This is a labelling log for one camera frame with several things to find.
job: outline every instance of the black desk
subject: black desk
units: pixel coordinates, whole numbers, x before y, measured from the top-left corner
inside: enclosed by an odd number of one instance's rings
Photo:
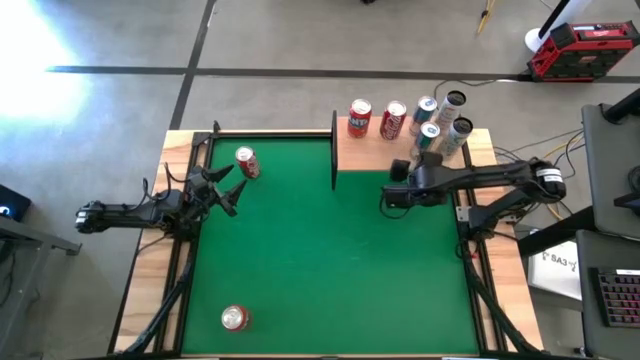
[[[606,358],[638,359],[640,329],[604,325],[588,270],[591,267],[640,269],[640,243],[584,230],[576,233],[576,241],[585,347],[593,355]]]
[[[520,240],[522,257],[572,239],[581,229],[640,239],[640,218],[613,205],[615,198],[632,192],[627,174],[640,165],[640,117],[629,115],[614,125],[604,119],[599,106],[587,105],[582,107],[582,125],[593,205]]]

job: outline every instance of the green felt mat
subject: green felt mat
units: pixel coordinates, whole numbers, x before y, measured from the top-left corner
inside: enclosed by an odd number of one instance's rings
[[[331,191],[326,139],[221,139],[213,167],[241,145],[262,174],[238,216],[216,207],[203,226],[183,353],[477,353],[451,204],[384,218],[384,172],[340,172]],[[220,188],[241,179],[236,167]],[[231,304],[248,329],[224,329]]]

